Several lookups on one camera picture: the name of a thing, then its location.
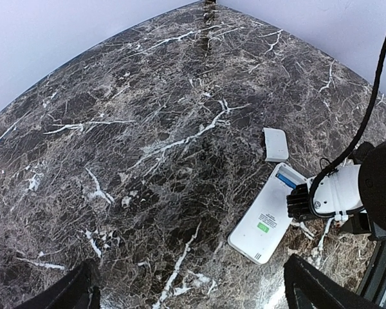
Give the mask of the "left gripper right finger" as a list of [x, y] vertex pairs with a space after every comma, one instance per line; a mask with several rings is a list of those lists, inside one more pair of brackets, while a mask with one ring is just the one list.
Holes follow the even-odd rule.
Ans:
[[289, 308], [380, 307], [341, 287], [296, 254], [284, 264], [284, 285]]

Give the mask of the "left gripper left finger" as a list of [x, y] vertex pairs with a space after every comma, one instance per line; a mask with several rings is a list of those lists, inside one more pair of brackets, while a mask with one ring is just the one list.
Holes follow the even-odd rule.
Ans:
[[39, 295], [16, 308], [100, 308], [100, 272], [85, 259]]

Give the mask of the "white remote control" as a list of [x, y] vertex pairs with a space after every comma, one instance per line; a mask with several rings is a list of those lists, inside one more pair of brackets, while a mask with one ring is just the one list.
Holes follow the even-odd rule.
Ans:
[[292, 188], [276, 177], [278, 173], [297, 185], [307, 180], [288, 164], [277, 164], [228, 237], [228, 244], [232, 248], [257, 265], [270, 260], [291, 223], [286, 197]]

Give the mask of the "blue battery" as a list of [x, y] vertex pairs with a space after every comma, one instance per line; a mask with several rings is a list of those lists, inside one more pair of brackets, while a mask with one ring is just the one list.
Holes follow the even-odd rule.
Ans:
[[291, 181], [289, 178], [287, 178], [286, 176], [284, 176], [283, 174], [276, 174], [276, 177], [282, 181], [283, 183], [285, 183], [288, 187], [292, 188], [292, 189], [295, 189], [297, 184], [294, 183], [293, 181]]

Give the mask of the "white battery cover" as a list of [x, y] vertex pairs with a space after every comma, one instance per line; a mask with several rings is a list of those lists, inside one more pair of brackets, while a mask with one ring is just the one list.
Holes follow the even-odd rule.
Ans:
[[286, 134], [281, 129], [263, 128], [266, 162], [285, 162], [289, 158]]

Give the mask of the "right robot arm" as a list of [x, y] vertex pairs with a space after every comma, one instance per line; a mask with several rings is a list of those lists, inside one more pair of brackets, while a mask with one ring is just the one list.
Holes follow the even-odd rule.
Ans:
[[366, 211], [371, 233], [386, 232], [386, 141], [373, 147], [356, 165], [342, 167], [346, 158], [357, 160], [360, 141], [375, 107], [386, 56], [386, 36], [376, 67], [371, 98], [360, 127], [347, 148], [309, 185], [306, 206], [318, 218], [335, 218]]

